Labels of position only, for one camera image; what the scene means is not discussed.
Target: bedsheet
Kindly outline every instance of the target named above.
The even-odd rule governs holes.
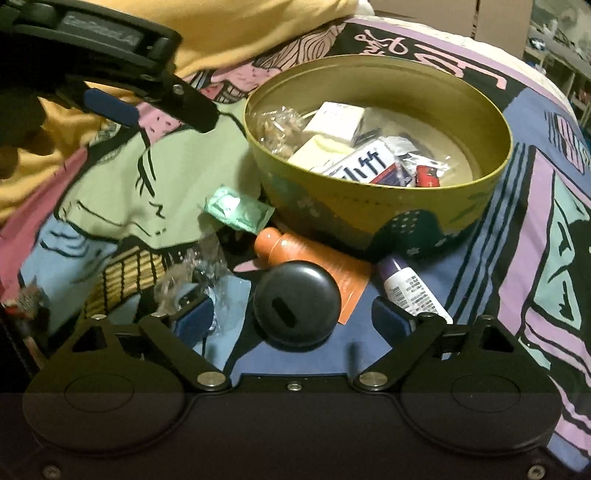
[[[563,96],[531,69],[421,28],[352,18],[233,68],[197,72],[191,85],[227,114],[206,135],[140,105],[138,127],[100,132],[4,226],[2,300],[35,280],[50,302],[54,346],[93,314],[126,323],[154,311],[154,283],[201,235],[208,179],[223,170],[216,181],[256,194],[256,172],[236,124],[248,93],[293,65],[338,54],[392,56],[447,71],[481,90],[507,118],[514,149],[468,239],[427,260],[403,253],[455,322],[498,316],[547,370],[564,405],[549,447],[583,469],[591,455],[590,154]],[[300,207],[313,209],[307,201]],[[227,230],[219,238],[231,267],[253,258],[248,239]],[[261,272],[238,275],[251,282],[252,296]],[[234,381],[246,372],[354,374],[392,348],[388,332],[371,320],[380,293],[374,279],[347,325],[305,353],[267,344],[247,307],[214,340],[212,361]]]

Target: metal rivet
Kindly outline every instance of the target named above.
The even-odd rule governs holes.
[[[46,465],[43,467],[41,474],[47,480],[60,480],[61,478],[61,470],[55,465]]]
[[[175,95],[184,95],[184,88],[181,84],[177,83],[176,85],[173,85],[173,93]]]
[[[287,390],[290,392],[299,392],[302,389],[301,383],[298,382],[289,382],[287,384]]]
[[[219,387],[226,381],[226,376],[221,372],[203,372],[197,377],[197,382],[205,387]]]
[[[388,377],[380,372],[365,372],[359,376],[359,383],[366,387],[381,387],[388,383]]]
[[[544,465],[534,465],[527,470],[527,480],[542,480],[546,476],[546,467]]]

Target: yellow fabric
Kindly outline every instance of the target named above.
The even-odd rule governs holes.
[[[177,75],[231,66],[335,18],[355,12],[357,0],[91,0],[108,8],[166,25],[183,36]],[[134,101],[128,92],[107,89]],[[0,183],[0,222],[47,180],[64,159],[101,128],[96,115],[43,100],[44,126],[55,142],[49,155],[18,152],[14,174]]]

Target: green wrapper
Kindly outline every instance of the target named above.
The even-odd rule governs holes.
[[[205,211],[225,225],[259,234],[275,207],[259,202],[228,187],[220,187],[205,204]]]

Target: black circular pad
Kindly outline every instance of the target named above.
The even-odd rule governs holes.
[[[400,403],[411,424],[431,441],[473,455],[511,454],[547,441],[561,412],[547,376],[512,364],[509,354],[490,362],[462,355],[430,358],[403,383]]]
[[[60,448],[120,452],[157,437],[183,411],[180,381],[159,365],[124,353],[103,360],[85,352],[72,360],[42,370],[22,401],[33,430]]]
[[[286,262],[267,272],[256,287],[254,313],[273,343],[307,348],[326,340],[340,316],[340,292],[322,267]]]

